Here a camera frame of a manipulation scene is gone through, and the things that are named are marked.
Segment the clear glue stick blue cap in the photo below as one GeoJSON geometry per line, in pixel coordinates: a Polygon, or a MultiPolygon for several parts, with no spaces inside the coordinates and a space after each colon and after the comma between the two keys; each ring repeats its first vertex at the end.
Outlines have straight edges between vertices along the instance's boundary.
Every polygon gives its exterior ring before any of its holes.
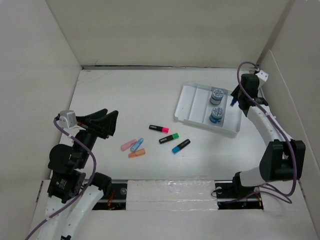
{"type": "Polygon", "coordinates": [[[237,103],[237,101],[238,100],[236,98],[233,98],[231,103],[230,103],[230,106],[233,107],[237,103]]]}

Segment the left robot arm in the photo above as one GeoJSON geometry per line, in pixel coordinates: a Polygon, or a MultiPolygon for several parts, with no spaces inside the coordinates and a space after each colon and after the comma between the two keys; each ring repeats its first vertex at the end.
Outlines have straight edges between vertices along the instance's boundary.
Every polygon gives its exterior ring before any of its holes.
{"type": "Polygon", "coordinates": [[[112,179],[96,171],[92,149],[98,138],[116,131],[119,112],[102,109],[85,116],[61,111],[54,125],[70,138],[72,145],[58,144],[49,153],[52,176],[48,186],[46,224],[39,240],[74,240],[86,217],[101,198],[114,197],[112,179]]]}

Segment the pink cap black highlighter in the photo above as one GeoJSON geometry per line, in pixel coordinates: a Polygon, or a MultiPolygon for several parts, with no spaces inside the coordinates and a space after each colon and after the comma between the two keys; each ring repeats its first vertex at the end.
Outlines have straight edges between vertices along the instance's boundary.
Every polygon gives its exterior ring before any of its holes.
{"type": "Polygon", "coordinates": [[[149,129],[161,133],[168,134],[169,133],[169,128],[167,127],[162,127],[162,126],[157,126],[157,125],[149,125],[149,129]]]}

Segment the blue cap black highlighter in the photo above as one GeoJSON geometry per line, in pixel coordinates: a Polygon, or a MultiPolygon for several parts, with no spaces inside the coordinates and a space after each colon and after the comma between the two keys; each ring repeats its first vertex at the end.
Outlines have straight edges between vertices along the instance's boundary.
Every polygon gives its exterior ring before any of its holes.
{"type": "Polygon", "coordinates": [[[181,142],[179,145],[175,146],[172,149],[172,153],[176,154],[176,153],[180,152],[183,148],[188,146],[190,143],[191,143],[191,141],[189,139],[184,140],[183,142],[181,142]]]}

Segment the orange translucent eraser case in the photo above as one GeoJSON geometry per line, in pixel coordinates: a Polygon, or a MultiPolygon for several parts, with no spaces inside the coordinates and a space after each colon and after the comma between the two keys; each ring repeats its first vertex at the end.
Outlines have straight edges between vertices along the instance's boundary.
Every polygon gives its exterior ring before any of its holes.
{"type": "Polygon", "coordinates": [[[128,157],[129,158],[136,158],[136,157],[140,157],[140,156],[143,156],[146,154],[146,150],[144,148],[140,149],[140,150],[137,150],[137,151],[134,151],[134,152],[131,152],[128,154],[128,157]]]}

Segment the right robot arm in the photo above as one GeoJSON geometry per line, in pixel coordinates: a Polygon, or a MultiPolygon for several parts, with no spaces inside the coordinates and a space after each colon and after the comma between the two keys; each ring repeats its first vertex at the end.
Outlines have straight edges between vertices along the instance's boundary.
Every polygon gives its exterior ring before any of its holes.
{"type": "Polygon", "coordinates": [[[292,181],[295,186],[302,176],[305,143],[286,133],[272,115],[268,102],[258,96],[262,83],[258,74],[244,73],[238,80],[238,86],[231,93],[231,103],[238,103],[244,115],[254,124],[266,150],[257,167],[234,175],[232,193],[243,197],[250,188],[268,186],[275,181],[292,181]]]}

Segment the blue slime jar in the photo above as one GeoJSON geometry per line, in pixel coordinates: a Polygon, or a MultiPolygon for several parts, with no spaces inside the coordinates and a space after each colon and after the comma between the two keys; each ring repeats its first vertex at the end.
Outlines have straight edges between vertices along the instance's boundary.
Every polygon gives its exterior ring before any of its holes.
{"type": "Polygon", "coordinates": [[[222,121],[224,114],[225,111],[222,107],[214,107],[209,116],[209,120],[214,124],[219,124],[222,121]]]}
{"type": "Polygon", "coordinates": [[[215,88],[212,92],[211,92],[211,97],[210,97],[210,102],[213,105],[219,105],[224,97],[224,91],[220,88],[215,88]]]}

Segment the green cap black highlighter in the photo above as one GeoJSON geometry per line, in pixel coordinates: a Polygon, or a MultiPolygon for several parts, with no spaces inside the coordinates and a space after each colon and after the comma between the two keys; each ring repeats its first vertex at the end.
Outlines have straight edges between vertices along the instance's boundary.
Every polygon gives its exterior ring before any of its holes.
{"type": "Polygon", "coordinates": [[[163,138],[159,139],[158,141],[159,141],[160,144],[164,144],[164,143],[173,141],[173,140],[178,139],[178,138],[179,138],[179,134],[178,133],[174,133],[174,134],[168,135],[166,137],[163,137],[163,138]]]}

